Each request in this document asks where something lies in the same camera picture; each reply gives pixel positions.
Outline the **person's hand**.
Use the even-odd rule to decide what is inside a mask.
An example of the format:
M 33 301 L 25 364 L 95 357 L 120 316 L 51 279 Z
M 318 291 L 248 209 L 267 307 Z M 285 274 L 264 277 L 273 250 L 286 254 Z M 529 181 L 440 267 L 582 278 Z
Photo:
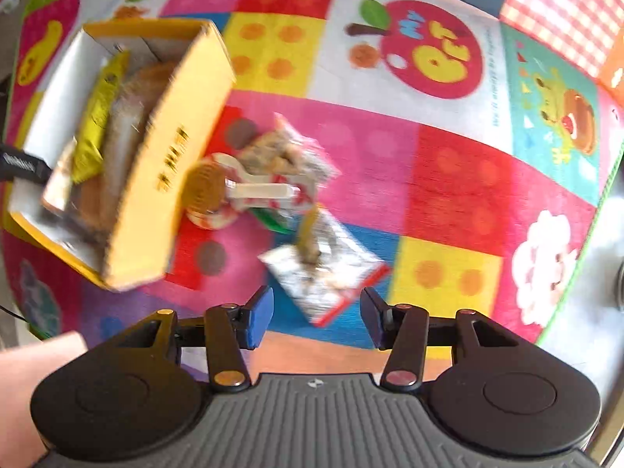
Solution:
M 2 467 L 32 467 L 46 454 L 46 447 L 31 418 L 34 390 L 46 376 L 86 351 L 83 336 L 70 332 L 1 353 Z

